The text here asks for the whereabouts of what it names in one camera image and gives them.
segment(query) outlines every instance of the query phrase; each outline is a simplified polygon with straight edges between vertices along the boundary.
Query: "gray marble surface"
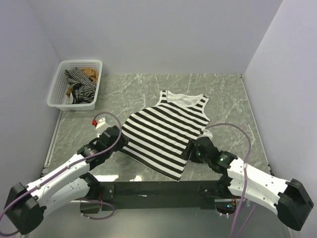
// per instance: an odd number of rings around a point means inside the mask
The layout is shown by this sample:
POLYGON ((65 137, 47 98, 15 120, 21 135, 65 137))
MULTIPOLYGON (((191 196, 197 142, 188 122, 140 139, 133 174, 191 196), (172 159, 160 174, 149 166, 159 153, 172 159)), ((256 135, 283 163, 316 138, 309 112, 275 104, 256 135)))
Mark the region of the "gray marble surface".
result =
MULTIPOLYGON (((252 152, 249 164, 268 173, 269 167, 252 115, 250 104, 239 74, 110 74, 101 78, 96 108, 87 112, 63 112, 49 171, 69 159, 84 144, 96 137, 91 125, 95 114, 112 112, 123 123, 134 112, 153 106, 159 100, 160 90, 172 93, 209 96, 205 108, 210 124, 229 122, 242 127, 250 136, 252 152)), ((106 116, 110 125, 115 120, 106 116)), ((235 128, 220 126, 212 129, 213 143, 244 158, 248 142, 235 128)), ((113 154, 106 162, 91 171, 101 181, 169 181, 157 172, 136 162, 121 152, 113 154)), ((221 175, 206 164, 188 162, 181 180, 214 180, 221 175)))

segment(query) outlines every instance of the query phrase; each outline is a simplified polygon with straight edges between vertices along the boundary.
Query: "shirt neckline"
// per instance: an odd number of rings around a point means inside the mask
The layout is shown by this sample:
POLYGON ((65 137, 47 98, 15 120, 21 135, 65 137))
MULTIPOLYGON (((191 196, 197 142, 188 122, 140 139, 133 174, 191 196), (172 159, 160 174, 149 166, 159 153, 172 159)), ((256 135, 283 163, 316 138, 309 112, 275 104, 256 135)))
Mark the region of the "shirt neckline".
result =
POLYGON ((181 106, 181 107, 192 107, 192 106, 194 106, 194 105, 196 105, 202 98, 203 98, 203 94, 199 94, 199 95, 196 95, 196 96, 190 96, 190 95, 186 95, 186 94, 181 94, 181 93, 178 93, 178 94, 173 94, 172 92, 170 92, 170 91, 166 91, 166 100, 167 100, 167 102, 168 103, 174 103, 174 104, 177 104, 177 105, 179 105, 179 106, 181 106), (172 95, 172 96, 177 96, 177 95, 180 95, 180 96, 186 96, 186 97, 188 97, 188 98, 190 98, 190 97, 192 97, 192 98, 195 98, 195 97, 199 97, 198 98, 198 100, 196 101, 196 102, 194 102, 193 104, 191 104, 191 105, 183 105, 183 104, 180 104, 180 103, 178 103, 177 101, 170 101, 170 100, 168 100, 168 95, 172 95))

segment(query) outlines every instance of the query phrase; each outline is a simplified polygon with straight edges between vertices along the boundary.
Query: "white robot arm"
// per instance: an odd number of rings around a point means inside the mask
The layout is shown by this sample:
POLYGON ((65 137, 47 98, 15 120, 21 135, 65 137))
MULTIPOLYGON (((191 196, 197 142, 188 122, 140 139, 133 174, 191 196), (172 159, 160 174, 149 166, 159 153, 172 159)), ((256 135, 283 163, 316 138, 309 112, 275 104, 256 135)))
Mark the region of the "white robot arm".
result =
POLYGON ((183 156, 195 163, 207 163, 220 178, 218 191, 222 196, 242 196, 247 171, 244 197, 275 213, 280 221, 300 231, 314 203, 304 186, 297 180, 287 181, 266 174, 237 156, 219 151, 208 137, 190 141, 183 156))
POLYGON ((21 183, 13 186, 5 205, 5 214, 25 235, 34 230, 45 216, 68 202, 83 197, 98 197, 102 192, 100 182, 88 171, 104 163, 127 143, 128 138, 121 135, 117 126, 108 127, 48 175, 26 186, 21 183))

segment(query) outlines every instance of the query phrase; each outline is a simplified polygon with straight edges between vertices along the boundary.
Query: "white basket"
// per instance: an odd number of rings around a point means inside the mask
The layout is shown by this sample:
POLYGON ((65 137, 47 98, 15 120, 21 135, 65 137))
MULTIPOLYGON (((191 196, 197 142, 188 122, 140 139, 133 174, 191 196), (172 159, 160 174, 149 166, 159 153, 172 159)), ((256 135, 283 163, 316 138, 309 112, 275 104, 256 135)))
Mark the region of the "white basket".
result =
POLYGON ((62 61, 56 71, 52 86, 50 88, 49 97, 47 99, 47 104, 50 107, 56 107, 62 111, 90 111, 95 109, 95 104, 97 100, 101 72, 103 68, 103 63, 100 60, 95 59, 81 59, 81 60, 65 60, 62 61), (67 88, 69 87, 64 71, 65 69, 70 70, 75 67, 84 68, 89 67, 95 69, 98 74, 98 82, 96 86, 96 92, 93 102, 86 104, 71 104, 72 99, 68 98, 66 95, 67 88))

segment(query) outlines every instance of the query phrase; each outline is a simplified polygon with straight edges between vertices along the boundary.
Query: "striped cloth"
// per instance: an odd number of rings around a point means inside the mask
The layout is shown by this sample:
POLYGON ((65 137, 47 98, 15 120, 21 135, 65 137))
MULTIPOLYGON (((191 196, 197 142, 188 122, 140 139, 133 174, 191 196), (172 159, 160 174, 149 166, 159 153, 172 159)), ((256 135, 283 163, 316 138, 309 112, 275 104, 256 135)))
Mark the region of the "striped cloth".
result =
POLYGON ((96 85, 82 70, 75 67, 64 72, 68 84, 72 87, 73 103, 91 103, 95 97, 96 85))
POLYGON ((179 181, 187 163, 181 156, 209 123, 208 98, 161 91, 159 102, 132 114, 122 126, 129 143, 121 150, 143 165, 179 181))

